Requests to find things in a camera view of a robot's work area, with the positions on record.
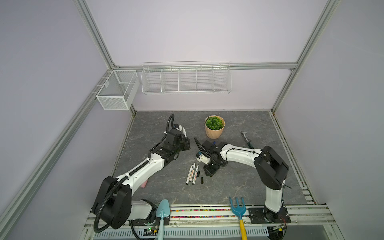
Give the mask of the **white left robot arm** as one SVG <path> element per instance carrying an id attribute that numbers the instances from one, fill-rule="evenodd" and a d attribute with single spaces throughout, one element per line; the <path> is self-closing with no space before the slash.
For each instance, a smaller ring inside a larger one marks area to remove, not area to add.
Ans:
<path id="1" fill-rule="evenodd" d="M 131 220 L 153 222 L 155 205 L 145 200 L 133 201 L 133 194 L 152 175 L 176 160 L 180 152 L 190 149 L 185 128 L 178 125 L 167 131 L 162 144 L 151 149 L 139 165 L 118 177 L 106 177 L 92 206 L 96 216 L 94 232 L 101 233 L 109 227 L 118 229 Z"/>

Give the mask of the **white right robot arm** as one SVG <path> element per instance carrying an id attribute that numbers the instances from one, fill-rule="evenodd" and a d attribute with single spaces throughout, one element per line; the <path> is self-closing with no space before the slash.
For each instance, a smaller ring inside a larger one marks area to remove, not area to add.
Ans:
<path id="1" fill-rule="evenodd" d="M 195 139 L 199 149 L 197 161 L 204 163 L 207 177 L 213 177 L 229 162 L 247 165 L 257 170 L 262 183 L 266 186 L 264 209 L 251 209 L 252 223 L 290 223 L 290 217 L 284 206 L 283 195 L 286 178 L 289 172 L 288 164 L 269 146 L 262 149 L 242 148 L 221 142 L 218 145 L 205 141 L 200 143 Z"/>

